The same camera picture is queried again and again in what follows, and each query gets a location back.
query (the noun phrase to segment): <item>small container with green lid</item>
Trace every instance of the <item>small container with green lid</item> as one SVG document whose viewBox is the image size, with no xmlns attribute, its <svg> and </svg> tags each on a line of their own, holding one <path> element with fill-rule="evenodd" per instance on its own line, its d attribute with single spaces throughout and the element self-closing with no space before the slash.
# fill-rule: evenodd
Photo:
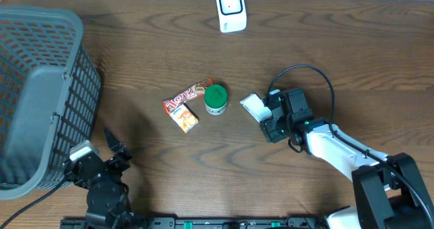
<svg viewBox="0 0 434 229">
<path fill-rule="evenodd" d="M 205 90 L 205 107 L 211 115 L 221 115 L 228 105 L 228 93 L 220 85 L 211 85 Z"/>
</svg>

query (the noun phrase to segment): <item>green lid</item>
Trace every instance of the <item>green lid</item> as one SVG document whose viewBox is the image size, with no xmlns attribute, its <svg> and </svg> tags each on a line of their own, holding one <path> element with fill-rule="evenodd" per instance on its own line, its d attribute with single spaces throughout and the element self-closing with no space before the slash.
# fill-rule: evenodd
<svg viewBox="0 0 434 229">
<path fill-rule="evenodd" d="M 210 108 L 222 108 L 228 102 L 228 93 L 220 85 L 211 85 L 205 90 L 205 104 Z"/>
</svg>

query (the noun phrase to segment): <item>candy wrapper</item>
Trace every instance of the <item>candy wrapper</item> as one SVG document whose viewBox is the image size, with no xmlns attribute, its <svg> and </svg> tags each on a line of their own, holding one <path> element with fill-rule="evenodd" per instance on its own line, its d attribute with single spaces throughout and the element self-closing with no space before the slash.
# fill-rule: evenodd
<svg viewBox="0 0 434 229">
<path fill-rule="evenodd" d="M 164 111 L 170 115 L 174 110 L 184 104 L 186 101 L 201 97 L 205 94 L 207 87 L 213 85 L 214 82 L 212 78 L 206 79 L 200 83 L 196 83 L 193 86 L 186 89 L 184 92 L 178 94 L 175 98 L 171 100 L 166 100 L 163 102 Z"/>
<path fill-rule="evenodd" d="M 185 104 L 181 104 L 177 109 L 170 113 L 170 117 L 178 124 L 181 129 L 187 133 L 192 129 L 196 124 L 199 123 L 199 120 L 193 115 L 191 111 L 185 106 Z"/>
</svg>

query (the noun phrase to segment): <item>wood grain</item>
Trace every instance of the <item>wood grain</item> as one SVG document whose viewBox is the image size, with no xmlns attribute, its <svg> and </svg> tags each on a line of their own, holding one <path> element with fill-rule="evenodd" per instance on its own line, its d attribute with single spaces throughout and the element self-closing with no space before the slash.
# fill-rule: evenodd
<svg viewBox="0 0 434 229">
<path fill-rule="evenodd" d="M 92 142 L 111 156 L 103 127 L 134 153 L 123 180 L 140 213 L 282 216 L 354 205 L 353 187 L 327 163 L 267 144 L 239 101 L 263 96 L 293 64 L 313 64 L 336 90 L 335 122 L 350 136 L 418 163 L 434 196 L 434 2 L 246 0 L 248 27 L 223 35 L 215 0 L 4 0 L 73 10 L 104 77 Z M 207 77 L 225 85 L 229 106 L 212 117 L 189 102 L 199 126 L 188 134 L 161 103 Z M 297 70 L 278 87 L 302 87 L 328 116 L 323 79 Z M 0 202 L 0 221 L 46 191 Z M 10 228 L 57 228 L 85 214 L 86 191 L 70 187 L 22 214 Z"/>
</svg>

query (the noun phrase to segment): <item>gray basket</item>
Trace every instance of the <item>gray basket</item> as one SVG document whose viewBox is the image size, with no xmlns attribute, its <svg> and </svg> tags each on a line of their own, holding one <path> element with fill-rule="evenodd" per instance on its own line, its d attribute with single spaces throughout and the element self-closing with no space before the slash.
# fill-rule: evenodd
<svg viewBox="0 0 434 229">
<path fill-rule="evenodd" d="M 101 80 L 82 38 L 70 11 L 0 6 L 0 199 L 53 188 L 90 138 Z"/>
</svg>

